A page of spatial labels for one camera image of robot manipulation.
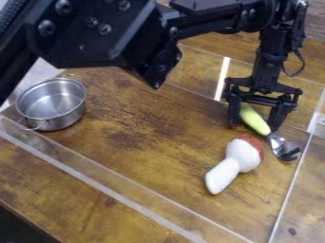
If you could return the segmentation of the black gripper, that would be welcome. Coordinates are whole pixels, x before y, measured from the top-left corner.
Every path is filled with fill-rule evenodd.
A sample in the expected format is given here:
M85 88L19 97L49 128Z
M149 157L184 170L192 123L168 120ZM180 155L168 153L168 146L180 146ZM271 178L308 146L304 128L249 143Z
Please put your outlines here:
M232 78L225 80L223 97L229 103L229 124L239 125L240 109L243 103L253 103L271 106L268 125L271 131L276 132L288 114L297 106L299 98L303 95L300 88L276 83L268 86L256 86L253 78Z

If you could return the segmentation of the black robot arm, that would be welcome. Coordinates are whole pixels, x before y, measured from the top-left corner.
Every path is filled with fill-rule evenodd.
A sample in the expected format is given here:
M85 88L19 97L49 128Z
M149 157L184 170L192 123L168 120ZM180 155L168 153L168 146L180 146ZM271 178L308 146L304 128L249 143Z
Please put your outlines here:
M160 88L178 64L180 40L257 32L253 73L227 81L229 123L245 103L271 108L277 129L302 89L280 84L306 38L307 0L0 0L0 104L38 59L59 68L118 66Z

